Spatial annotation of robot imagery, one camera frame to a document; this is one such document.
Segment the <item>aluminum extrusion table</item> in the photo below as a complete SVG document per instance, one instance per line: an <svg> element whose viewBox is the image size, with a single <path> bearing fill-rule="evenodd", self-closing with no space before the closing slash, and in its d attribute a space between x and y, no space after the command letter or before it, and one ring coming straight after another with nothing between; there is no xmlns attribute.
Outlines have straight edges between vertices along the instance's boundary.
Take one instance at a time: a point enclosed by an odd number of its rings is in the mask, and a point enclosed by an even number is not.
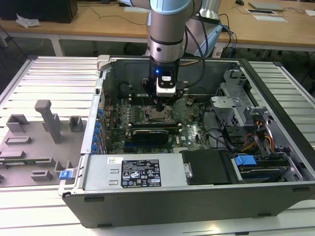
<svg viewBox="0 0 315 236"><path fill-rule="evenodd" d="M272 62L251 65L314 147L314 99L282 66ZM52 112L58 113L60 120L68 120L74 114L87 119L97 78L96 58L28 60L0 96L1 139L12 113L25 114L28 120L42 120L33 109L37 99L50 99ZM249 235L311 236L315 230L314 200L302 201L275 217L86 229L59 197L57 188L0 188L0 235L226 236L250 232Z"/></svg>

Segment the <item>computer case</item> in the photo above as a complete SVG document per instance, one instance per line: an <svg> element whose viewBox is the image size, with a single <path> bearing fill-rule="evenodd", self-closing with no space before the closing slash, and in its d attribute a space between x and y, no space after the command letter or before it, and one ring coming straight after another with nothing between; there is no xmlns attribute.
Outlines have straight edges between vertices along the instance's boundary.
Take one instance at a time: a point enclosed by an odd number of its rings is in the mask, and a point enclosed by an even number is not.
<svg viewBox="0 0 315 236"><path fill-rule="evenodd" d="M15 20L19 14L28 19L71 23L77 11L76 0L0 0L3 20Z"/></svg>

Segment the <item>black plastic cover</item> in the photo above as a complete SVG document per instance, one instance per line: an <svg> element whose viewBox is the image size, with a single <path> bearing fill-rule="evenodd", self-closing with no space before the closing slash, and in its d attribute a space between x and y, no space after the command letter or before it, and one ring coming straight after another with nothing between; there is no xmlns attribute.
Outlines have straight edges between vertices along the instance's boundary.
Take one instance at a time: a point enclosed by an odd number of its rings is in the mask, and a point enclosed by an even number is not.
<svg viewBox="0 0 315 236"><path fill-rule="evenodd" d="M188 185L239 183L230 155L233 156L225 150L183 151L183 162L190 165L192 172Z"/></svg>

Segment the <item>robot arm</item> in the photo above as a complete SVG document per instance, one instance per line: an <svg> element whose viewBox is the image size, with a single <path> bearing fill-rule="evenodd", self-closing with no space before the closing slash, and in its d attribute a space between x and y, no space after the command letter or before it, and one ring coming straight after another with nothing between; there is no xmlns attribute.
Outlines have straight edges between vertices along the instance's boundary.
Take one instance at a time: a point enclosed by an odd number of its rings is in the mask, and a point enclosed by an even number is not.
<svg viewBox="0 0 315 236"><path fill-rule="evenodd" d="M148 36L149 76L141 81L147 94L162 111L184 94L183 82L177 82L180 57L184 48L186 22L202 8L202 0L130 0L133 6L151 10Z"/></svg>

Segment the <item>laptop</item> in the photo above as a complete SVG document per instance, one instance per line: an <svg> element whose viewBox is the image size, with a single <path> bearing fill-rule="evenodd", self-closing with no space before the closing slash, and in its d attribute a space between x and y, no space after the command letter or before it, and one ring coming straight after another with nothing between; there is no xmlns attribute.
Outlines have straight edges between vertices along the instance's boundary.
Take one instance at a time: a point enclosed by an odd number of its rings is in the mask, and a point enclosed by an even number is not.
<svg viewBox="0 0 315 236"><path fill-rule="evenodd" d="M249 2L249 5L259 10L284 11L285 9L275 3Z"/></svg>

